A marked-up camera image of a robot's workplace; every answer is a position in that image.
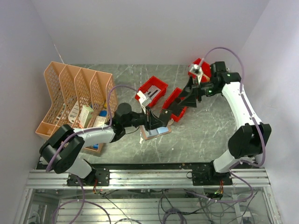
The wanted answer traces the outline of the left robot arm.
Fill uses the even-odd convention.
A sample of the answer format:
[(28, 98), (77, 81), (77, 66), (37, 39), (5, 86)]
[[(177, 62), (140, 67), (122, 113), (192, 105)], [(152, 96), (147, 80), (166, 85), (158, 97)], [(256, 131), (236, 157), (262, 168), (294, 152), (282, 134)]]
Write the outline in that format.
[(97, 143), (116, 142), (126, 134), (127, 127), (143, 126), (147, 131), (166, 127), (171, 115), (170, 110), (163, 109), (156, 116), (148, 106), (144, 112), (137, 113), (130, 104), (121, 103), (110, 122), (102, 127), (75, 129), (69, 125), (60, 126), (39, 152), (48, 164), (46, 171), (53, 170), (57, 174), (68, 172), (84, 185), (93, 185), (100, 180), (106, 181), (107, 178), (89, 162), (79, 158), (81, 149)]

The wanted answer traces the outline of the white credit card stack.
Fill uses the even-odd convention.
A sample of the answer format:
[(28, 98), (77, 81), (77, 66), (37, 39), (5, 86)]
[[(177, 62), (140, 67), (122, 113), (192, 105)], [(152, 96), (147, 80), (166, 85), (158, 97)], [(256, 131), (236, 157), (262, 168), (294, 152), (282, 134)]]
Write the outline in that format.
[(147, 91), (146, 95), (153, 101), (154, 98), (161, 92), (161, 89), (152, 85)]

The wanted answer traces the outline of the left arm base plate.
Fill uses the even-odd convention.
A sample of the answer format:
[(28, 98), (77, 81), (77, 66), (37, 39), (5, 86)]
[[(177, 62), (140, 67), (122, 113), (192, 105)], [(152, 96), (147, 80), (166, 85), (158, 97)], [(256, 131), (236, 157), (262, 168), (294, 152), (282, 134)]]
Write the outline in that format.
[[(110, 181), (110, 172), (106, 168), (92, 170), (86, 178), (79, 178), (83, 186), (108, 186)], [(80, 186), (77, 177), (69, 174), (67, 186)]]

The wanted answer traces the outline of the red bin with cards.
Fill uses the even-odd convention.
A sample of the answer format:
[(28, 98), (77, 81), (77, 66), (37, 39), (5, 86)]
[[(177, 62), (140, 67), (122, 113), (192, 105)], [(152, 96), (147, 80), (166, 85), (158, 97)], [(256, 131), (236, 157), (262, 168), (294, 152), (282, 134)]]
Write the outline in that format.
[(151, 99), (151, 103), (148, 106), (152, 108), (165, 95), (167, 88), (167, 83), (156, 76), (152, 76), (138, 90)]

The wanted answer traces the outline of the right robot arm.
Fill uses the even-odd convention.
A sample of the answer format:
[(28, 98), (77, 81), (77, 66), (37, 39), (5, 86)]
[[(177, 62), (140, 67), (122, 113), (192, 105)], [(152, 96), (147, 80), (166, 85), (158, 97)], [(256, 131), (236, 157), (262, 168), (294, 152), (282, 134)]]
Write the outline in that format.
[(229, 177), (229, 170), (241, 162), (248, 162), (257, 155), (264, 154), (266, 143), (271, 134), (271, 126), (265, 124), (254, 112), (248, 101), (241, 76), (229, 72), (223, 61), (210, 65), (211, 76), (208, 82), (202, 82), (204, 72), (198, 64), (190, 65), (190, 78), (179, 95), (182, 107), (197, 106), (202, 96), (221, 94), (227, 100), (233, 113), (237, 130), (228, 140), (227, 150), (210, 162), (208, 168), (192, 172), (195, 185), (215, 185)]

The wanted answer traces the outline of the brown leather card holder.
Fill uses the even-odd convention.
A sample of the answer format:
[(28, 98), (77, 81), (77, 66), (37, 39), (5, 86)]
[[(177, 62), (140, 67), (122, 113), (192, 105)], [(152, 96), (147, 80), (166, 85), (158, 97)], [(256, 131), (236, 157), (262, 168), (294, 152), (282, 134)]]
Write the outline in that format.
[(149, 130), (149, 131), (146, 131), (144, 126), (140, 126), (141, 136), (144, 140), (150, 140), (152, 138), (156, 138), (161, 135), (169, 134), (169, 133), (171, 133), (171, 125), (173, 123), (174, 123), (174, 120), (170, 119), (167, 127), (160, 127), (160, 128), (157, 128), (154, 130)]

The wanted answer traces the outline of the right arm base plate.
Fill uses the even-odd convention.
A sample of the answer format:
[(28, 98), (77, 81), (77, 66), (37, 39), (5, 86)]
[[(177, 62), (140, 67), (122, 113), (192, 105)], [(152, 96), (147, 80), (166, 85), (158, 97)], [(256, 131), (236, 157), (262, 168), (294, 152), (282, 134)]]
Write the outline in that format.
[(208, 170), (188, 171), (186, 177), (192, 181), (193, 186), (224, 186), (232, 185), (229, 173), (216, 173)]

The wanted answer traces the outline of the red bin front pair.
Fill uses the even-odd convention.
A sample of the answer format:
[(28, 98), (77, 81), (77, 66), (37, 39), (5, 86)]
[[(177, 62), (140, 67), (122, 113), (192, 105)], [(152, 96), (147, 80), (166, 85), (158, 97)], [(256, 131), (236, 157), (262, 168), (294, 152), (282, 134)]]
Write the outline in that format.
[(183, 98), (179, 98), (182, 90), (180, 88), (176, 88), (172, 94), (165, 100), (162, 108), (172, 111), (171, 118), (175, 122), (179, 122), (183, 115), (185, 114), (187, 107), (183, 107), (179, 105)]

